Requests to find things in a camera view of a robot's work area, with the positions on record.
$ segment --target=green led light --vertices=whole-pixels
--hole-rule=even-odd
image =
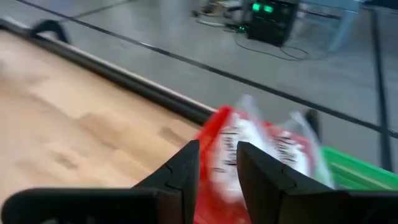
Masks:
[[[260,11],[260,4],[254,3],[252,8],[253,8],[253,11],[258,12],[258,11]]]
[[[273,8],[273,7],[271,7],[271,6],[264,6],[264,10],[265,10],[266,12],[269,12],[269,13],[271,13],[271,12],[273,12],[273,11],[274,11],[274,8]]]

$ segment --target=green object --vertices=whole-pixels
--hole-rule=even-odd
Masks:
[[[258,12],[258,11],[260,11],[260,7],[261,7],[260,4],[254,3],[252,8],[253,8],[253,11]]]
[[[322,148],[328,168],[337,185],[355,190],[398,190],[398,176],[339,152]]]
[[[264,10],[265,10],[266,12],[269,12],[269,13],[271,13],[271,12],[273,12],[273,11],[274,11],[274,8],[273,8],[273,7],[271,7],[271,6],[264,6]]]

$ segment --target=gray floor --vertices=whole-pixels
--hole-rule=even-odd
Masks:
[[[29,0],[47,9],[75,16],[121,1]],[[377,95],[368,11],[361,11],[342,48],[321,60],[287,62],[238,47],[236,40],[249,48],[280,54],[277,48],[220,28],[197,24],[190,17],[194,1],[134,0],[78,19],[114,33],[139,40],[177,55],[210,65],[234,75],[291,93],[342,113],[377,124]],[[9,15],[32,24],[38,19],[61,19],[15,0],[0,0],[0,16]],[[381,16],[384,66],[389,94],[391,128],[398,129],[398,31],[392,26],[398,16]],[[75,22],[64,22],[73,45],[116,65],[179,91],[213,107],[231,104],[243,93],[253,95],[266,120],[278,123],[289,111],[305,107],[251,86],[230,80],[202,68],[112,37]],[[325,54],[331,31],[308,25],[289,41],[305,49],[311,57]],[[323,143],[377,166],[379,135],[370,129],[322,114]],[[398,141],[393,140],[398,171]]]

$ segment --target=wooden surface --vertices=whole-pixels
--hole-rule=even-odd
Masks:
[[[0,32],[0,203],[30,187],[132,187],[198,126]]]

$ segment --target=wooden table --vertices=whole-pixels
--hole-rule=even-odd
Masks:
[[[132,187],[199,130],[8,32],[0,49],[2,202],[31,187]]]

